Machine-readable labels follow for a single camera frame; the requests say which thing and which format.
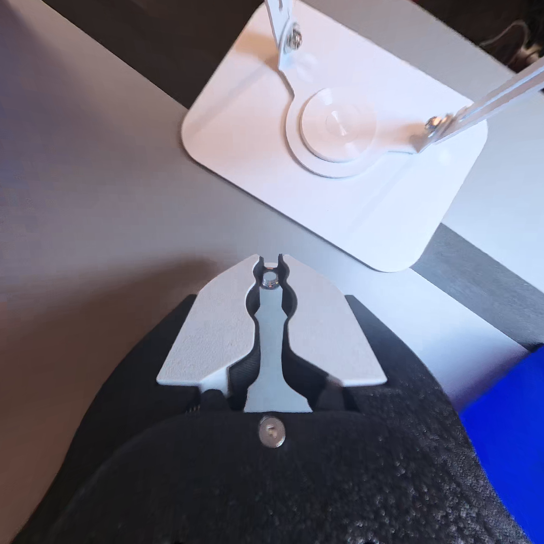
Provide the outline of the white tablet stand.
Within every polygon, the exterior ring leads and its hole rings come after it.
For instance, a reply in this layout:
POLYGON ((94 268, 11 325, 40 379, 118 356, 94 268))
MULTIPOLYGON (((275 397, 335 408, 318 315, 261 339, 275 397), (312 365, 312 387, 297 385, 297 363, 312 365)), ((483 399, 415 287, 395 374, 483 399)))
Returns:
POLYGON ((264 1, 188 110, 187 154, 383 273, 411 267, 543 59, 472 103, 306 3, 264 1))

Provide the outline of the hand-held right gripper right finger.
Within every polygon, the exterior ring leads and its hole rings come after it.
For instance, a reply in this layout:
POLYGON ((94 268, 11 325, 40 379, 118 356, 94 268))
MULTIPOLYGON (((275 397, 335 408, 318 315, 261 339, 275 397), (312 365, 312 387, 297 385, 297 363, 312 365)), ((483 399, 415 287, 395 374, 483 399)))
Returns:
POLYGON ((282 310, 282 373, 308 402, 326 390, 387 382, 344 294, 325 276, 290 255, 278 256, 282 310))

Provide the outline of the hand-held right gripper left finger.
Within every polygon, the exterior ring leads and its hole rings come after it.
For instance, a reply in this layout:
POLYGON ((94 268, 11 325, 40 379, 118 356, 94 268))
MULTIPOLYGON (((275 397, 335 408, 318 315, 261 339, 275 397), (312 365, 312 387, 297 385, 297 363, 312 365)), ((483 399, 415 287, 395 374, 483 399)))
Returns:
POLYGON ((251 255, 209 281, 194 303, 158 373, 162 386, 218 390, 245 397, 260 372, 263 258, 251 255))

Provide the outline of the blue plastic bin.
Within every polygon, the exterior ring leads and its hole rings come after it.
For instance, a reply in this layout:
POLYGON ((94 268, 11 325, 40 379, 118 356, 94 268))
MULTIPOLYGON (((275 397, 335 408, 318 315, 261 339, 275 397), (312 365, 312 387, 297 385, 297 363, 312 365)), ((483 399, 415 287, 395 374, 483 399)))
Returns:
POLYGON ((533 543, 543 543, 543 347, 460 412, 489 481, 533 543))

